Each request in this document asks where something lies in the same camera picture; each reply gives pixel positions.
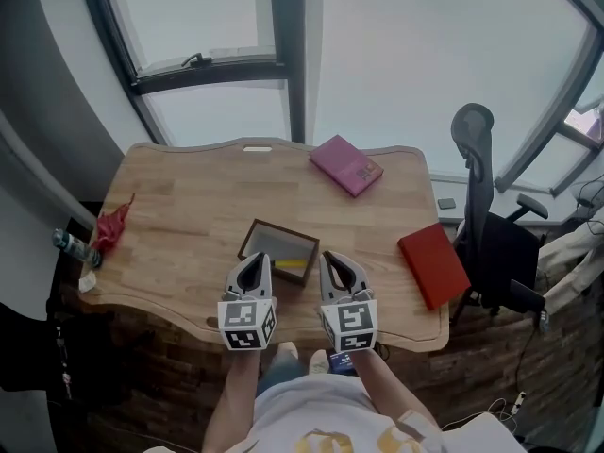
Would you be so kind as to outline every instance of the black and white marker cube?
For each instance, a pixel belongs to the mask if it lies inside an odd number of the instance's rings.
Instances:
[[[378,336],[378,302],[321,306],[321,323],[336,352],[371,349]]]
[[[218,302],[218,328],[230,350],[266,349],[275,327],[271,299]]]

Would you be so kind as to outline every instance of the person's left arm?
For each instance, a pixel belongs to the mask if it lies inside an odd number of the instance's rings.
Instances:
[[[224,453],[247,438],[254,420],[260,351],[236,352],[210,418],[202,453]]]

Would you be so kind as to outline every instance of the white sneaker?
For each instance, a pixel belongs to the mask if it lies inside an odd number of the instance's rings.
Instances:
[[[329,372],[329,360],[325,349],[316,351],[309,362],[309,374],[327,374]]]
[[[294,343],[281,343],[277,346],[277,354],[289,352],[292,356],[298,359],[298,349]]]

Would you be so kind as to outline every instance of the red plastic bag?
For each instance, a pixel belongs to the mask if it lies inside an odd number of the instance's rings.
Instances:
[[[126,227],[126,216],[130,210],[130,205],[134,201],[134,193],[130,198],[129,203],[124,203],[118,207],[116,211],[106,215],[102,213],[96,219],[97,238],[92,244],[92,248],[95,248],[99,252],[109,252],[117,243],[122,236],[122,232]]]

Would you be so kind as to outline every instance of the open box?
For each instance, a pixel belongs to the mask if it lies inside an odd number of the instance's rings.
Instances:
[[[257,219],[247,232],[238,257],[244,260],[258,252],[270,257],[277,277],[306,285],[319,253],[319,240]]]

